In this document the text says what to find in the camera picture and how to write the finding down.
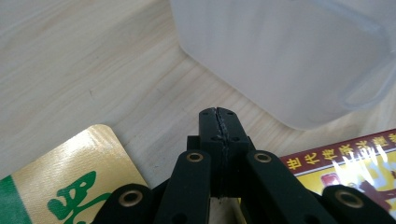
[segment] white plastic jug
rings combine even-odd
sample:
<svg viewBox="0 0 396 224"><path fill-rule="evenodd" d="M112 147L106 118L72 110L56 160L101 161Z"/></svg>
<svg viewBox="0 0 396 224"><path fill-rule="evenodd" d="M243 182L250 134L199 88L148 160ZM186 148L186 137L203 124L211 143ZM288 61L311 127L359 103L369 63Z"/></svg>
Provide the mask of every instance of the white plastic jug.
<svg viewBox="0 0 396 224"><path fill-rule="evenodd" d="M284 124L377 104L396 79L394 0L171 0L180 46Z"/></svg>

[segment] green chinese character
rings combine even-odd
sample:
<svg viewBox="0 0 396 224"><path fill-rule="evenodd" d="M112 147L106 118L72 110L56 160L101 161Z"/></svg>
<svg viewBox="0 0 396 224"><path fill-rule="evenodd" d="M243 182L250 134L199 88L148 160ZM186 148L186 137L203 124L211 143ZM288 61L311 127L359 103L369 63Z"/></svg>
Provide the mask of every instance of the green chinese character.
<svg viewBox="0 0 396 224"><path fill-rule="evenodd" d="M64 224L74 224L74 218L80 212L101 201L105 201L110 196L110 193L104 193L92 201L84 205L80 205L85 197L87 197L88 189L90 189L95 183L95 178L96 172L92 171L80 177L66 188L58 190L56 196L63 197L66 204L62 203L62 201L58 199L51 199L47 203L48 209L58 218L58 220L64 220L69 216L70 213L72 213L72 215L64 222ZM80 221L77 224L85 224L85 222Z"/></svg>

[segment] jug handle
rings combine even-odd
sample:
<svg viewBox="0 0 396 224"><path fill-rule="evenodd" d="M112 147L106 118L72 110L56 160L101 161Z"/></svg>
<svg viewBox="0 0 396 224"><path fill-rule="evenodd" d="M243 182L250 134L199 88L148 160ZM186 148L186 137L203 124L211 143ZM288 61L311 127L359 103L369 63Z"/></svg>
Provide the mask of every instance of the jug handle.
<svg viewBox="0 0 396 224"><path fill-rule="evenodd" d="M391 67L391 70L388 74L388 77L385 78L385 81L379 88L379 90L374 94L373 97L369 98L368 100L364 102L360 102L357 104L353 104L347 101L347 99L358 90L358 88L365 84L367 81L370 80L370 77L375 75L375 70L378 69L379 67L386 66L389 63L393 63L393 66ZM368 74L369 76L366 76L363 80L360 82L352 82L351 84L348 85L349 88L346 88L346 90L340 95L340 102L343 107L345 107L348 110L358 110L358 109L363 109L367 107L371 107L373 105L378 104L384 97L387 95L389 92L390 88L393 86L393 83L396 81L396 54L392 54L391 56L388 57L387 60L382 62L379 66L377 66L375 69L373 69L372 72Z"/></svg>

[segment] light wood grain surface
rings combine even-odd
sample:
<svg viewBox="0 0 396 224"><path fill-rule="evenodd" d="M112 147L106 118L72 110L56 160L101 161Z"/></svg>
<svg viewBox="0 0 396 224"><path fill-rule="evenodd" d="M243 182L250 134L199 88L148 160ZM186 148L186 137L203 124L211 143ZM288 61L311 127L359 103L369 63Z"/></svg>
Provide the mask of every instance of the light wood grain surface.
<svg viewBox="0 0 396 224"><path fill-rule="evenodd" d="M155 187L211 106L278 156L396 127L396 88L321 128L284 126L180 49L166 0L0 1L0 179L103 123ZM211 223L231 222L212 205Z"/></svg>

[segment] green stripe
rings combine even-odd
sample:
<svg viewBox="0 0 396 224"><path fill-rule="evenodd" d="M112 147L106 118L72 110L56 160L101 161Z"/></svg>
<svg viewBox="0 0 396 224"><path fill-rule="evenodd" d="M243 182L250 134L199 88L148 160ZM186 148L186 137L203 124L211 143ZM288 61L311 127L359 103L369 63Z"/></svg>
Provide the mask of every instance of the green stripe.
<svg viewBox="0 0 396 224"><path fill-rule="evenodd" d="M10 175L0 180L0 223L32 223Z"/></svg>

